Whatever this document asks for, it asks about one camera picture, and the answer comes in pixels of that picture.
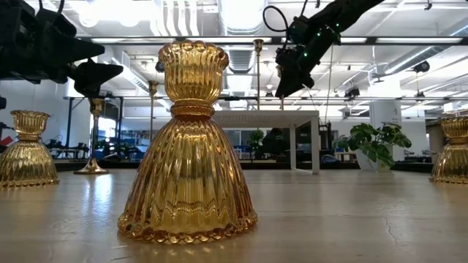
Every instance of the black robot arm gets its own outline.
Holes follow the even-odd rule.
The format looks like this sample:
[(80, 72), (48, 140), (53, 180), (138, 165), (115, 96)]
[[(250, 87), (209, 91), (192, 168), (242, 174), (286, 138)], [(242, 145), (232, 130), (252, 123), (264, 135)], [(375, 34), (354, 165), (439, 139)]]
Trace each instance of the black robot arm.
[(341, 44), (340, 33), (352, 26), (359, 17), (384, 0), (335, 0), (311, 18), (294, 17), (287, 29), (287, 38), (294, 48), (279, 48), (276, 62), (281, 78), (276, 97), (289, 96), (314, 81), (310, 71), (320, 64), (328, 48)]

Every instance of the plant pot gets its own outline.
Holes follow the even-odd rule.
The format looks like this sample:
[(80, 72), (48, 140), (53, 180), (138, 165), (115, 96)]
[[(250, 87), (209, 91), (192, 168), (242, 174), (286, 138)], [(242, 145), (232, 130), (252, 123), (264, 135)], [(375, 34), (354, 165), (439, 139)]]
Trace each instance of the plant pot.
[[(390, 151), (390, 154), (392, 154), (393, 147), (387, 146), (387, 149)], [(356, 156), (358, 157), (359, 167), (363, 171), (390, 172), (390, 167), (382, 163), (380, 160), (377, 160), (376, 162), (372, 161), (361, 150), (356, 151)]]

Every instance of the gold candlestick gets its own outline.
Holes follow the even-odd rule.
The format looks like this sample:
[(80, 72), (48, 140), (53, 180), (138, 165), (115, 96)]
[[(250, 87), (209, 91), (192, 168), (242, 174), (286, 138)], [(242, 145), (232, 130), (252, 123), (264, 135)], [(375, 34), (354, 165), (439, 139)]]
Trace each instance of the gold candlestick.
[(206, 242), (257, 222), (241, 165), (211, 120), (229, 64), (221, 48), (173, 42), (159, 51), (173, 119), (154, 138), (137, 171), (118, 230), (141, 240)]
[(468, 117), (443, 118), (442, 130), (448, 138), (432, 170), (431, 182), (468, 183)]
[(109, 171), (101, 168), (96, 160), (94, 151), (96, 150), (97, 144), (97, 131), (99, 129), (99, 114), (102, 112), (102, 105), (104, 99), (88, 99), (89, 100), (89, 111), (93, 115), (93, 134), (91, 137), (91, 152), (89, 154), (89, 160), (86, 166), (73, 173), (76, 175), (105, 175)]
[(50, 115), (27, 110), (14, 110), (11, 114), (19, 141), (0, 156), (0, 184), (36, 186), (59, 183), (52, 156), (39, 142)]
[(150, 117), (150, 130), (149, 130), (149, 141), (153, 140), (153, 111), (154, 111), (154, 95), (156, 95), (156, 91), (158, 89), (159, 83), (155, 80), (149, 81), (149, 96), (151, 97), (151, 117)]
[(257, 109), (260, 110), (260, 52), (263, 49), (263, 39), (254, 40), (254, 46), (257, 53)]

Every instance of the black equipment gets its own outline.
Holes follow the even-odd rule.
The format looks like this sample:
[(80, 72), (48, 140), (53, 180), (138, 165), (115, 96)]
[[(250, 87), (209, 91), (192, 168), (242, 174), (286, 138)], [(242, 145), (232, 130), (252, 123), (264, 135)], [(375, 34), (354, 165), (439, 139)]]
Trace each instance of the black equipment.
[(82, 95), (99, 96), (101, 84), (122, 73), (117, 65), (95, 64), (91, 59), (104, 53), (101, 45), (76, 39), (76, 28), (58, 12), (42, 8), (37, 15), (24, 0), (0, 1), (0, 80), (41, 80), (66, 83), (75, 80)]
[[(7, 99), (0, 96), (0, 110), (4, 110), (7, 108)], [(2, 123), (0, 121), (0, 141), (1, 141), (1, 136), (2, 132), (4, 129), (13, 129), (12, 127), (8, 127), (5, 123)], [(5, 145), (0, 145), (0, 153), (3, 153), (7, 149), (7, 146)]]
[(276, 63), (279, 65), (278, 75), (281, 80), (275, 96), (287, 97), (301, 90), (303, 85), (311, 88), (314, 80), (310, 72), (320, 64), (320, 59), (333, 43), (341, 44), (340, 33), (352, 26), (363, 13), (383, 1), (335, 0), (311, 18), (302, 15), (307, 3), (305, 1), (301, 15), (294, 17), (289, 27), (281, 10), (273, 6), (266, 7), (263, 10), (263, 20), (265, 21), (267, 9), (275, 9), (283, 17), (287, 28), (277, 30), (271, 28), (266, 21), (265, 25), (272, 31), (285, 31), (286, 39), (295, 44), (293, 48), (286, 48), (285, 43), (276, 50)]

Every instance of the desk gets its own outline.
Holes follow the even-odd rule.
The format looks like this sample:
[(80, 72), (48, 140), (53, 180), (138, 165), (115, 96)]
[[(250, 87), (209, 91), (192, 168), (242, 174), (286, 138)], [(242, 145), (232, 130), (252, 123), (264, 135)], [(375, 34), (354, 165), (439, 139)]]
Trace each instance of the desk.
[(213, 116), (222, 128), (289, 128), (291, 169), (296, 169), (295, 128), (311, 122), (312, 173), (320, 170), (319, 112), (316, 110), (219, 111)]

